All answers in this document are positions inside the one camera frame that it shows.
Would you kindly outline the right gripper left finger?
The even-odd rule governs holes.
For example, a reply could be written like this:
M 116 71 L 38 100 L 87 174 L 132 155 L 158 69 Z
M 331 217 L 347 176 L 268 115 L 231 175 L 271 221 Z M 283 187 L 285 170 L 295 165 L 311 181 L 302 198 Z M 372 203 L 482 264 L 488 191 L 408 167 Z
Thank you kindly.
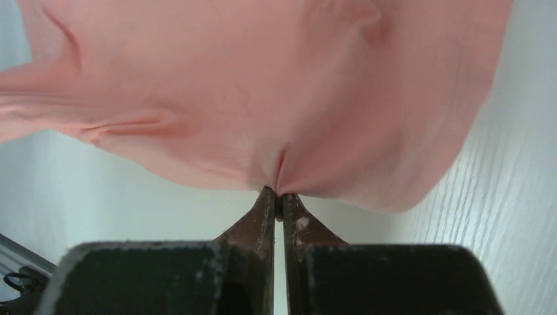
M 275 202 L 209 241 L 83 243 L 63 257 L 37 314 L 272 314 Z

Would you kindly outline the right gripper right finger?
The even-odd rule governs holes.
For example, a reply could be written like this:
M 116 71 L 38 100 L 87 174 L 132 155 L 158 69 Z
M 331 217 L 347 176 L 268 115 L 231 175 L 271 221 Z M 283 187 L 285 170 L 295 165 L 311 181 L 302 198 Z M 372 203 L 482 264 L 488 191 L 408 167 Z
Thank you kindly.
M 280 199 L 290 314 L 502 314 L 467 248 L 350 244 L 304 206 Z

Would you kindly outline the salmon pink t-shirt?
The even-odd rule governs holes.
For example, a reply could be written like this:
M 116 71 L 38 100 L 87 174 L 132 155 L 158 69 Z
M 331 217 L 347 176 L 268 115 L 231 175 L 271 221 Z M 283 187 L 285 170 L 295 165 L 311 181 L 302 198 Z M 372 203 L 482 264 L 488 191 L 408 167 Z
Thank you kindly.
M 1 141 L 52 129 L 195 188 L 400 212 L 459 155 L 511 1 L 19 1 Z

